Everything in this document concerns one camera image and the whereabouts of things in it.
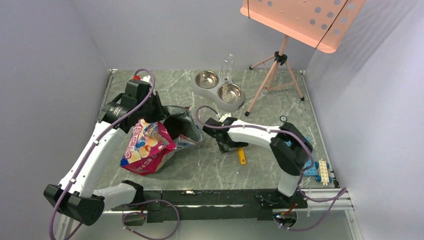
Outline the colourful pet food bag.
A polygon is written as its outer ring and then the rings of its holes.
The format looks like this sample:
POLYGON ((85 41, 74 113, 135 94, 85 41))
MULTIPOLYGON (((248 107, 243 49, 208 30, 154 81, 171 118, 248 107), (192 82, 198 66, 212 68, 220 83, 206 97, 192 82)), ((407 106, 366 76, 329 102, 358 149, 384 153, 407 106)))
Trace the colourful pet food bag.
POLYGON ((168 105, 164 109, 170 113, 167 119, 154 123, 140 119, 135 124, 121 168, 141 176, 154 174, 175 152, 203 141, 204 134, 188 106, 168 105))

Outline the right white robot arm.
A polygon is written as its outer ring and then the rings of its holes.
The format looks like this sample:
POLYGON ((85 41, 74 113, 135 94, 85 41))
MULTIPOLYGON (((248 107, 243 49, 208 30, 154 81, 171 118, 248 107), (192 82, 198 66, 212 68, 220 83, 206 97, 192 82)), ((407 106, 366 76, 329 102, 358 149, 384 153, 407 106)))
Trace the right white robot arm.
POLYGON ((288 208, 295 202, 295 192, 306 163, 313 158, 313 147, 290 122, 281 126, 263 126, 225 116, 222 121, 209 118, 202 130, 214 138, 222 154, 248 145, 268 149, 283 171, 276 193, 276 202, 288 208))

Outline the yellow plastic scoop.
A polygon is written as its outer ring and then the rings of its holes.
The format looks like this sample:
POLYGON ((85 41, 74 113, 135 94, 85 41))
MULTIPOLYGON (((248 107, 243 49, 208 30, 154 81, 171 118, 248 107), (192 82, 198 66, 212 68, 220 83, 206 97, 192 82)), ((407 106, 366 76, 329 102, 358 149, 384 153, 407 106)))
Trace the yellow plastic scoop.
POLYGON ((244 149, 243 148, 239 148, 237 150, 237 154, 238 154, 239 163, 241 165, 246 165, 247 164, 247 159, 246 159, 246 156, 245 156, 244 149))

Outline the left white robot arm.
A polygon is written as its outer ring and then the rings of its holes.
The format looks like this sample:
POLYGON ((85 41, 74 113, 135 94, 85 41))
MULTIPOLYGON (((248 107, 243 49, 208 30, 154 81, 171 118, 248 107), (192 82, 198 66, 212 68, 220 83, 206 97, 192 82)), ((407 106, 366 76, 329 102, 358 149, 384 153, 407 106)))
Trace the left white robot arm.
POLYGON ((123 93, 105 104, 94 131, 79 158, 60 182, 48 184, 43 195, 54 209, 83 225, 93 225, 105 210, 126 205, 131 210, 144 203, 144 188, 130 180, 96 189, 96 183, 109 156, 140 119, 149 123, 167 116, 160 97, 154 92, 156 79, 152 73, 137 74, 127 81, 123 93))

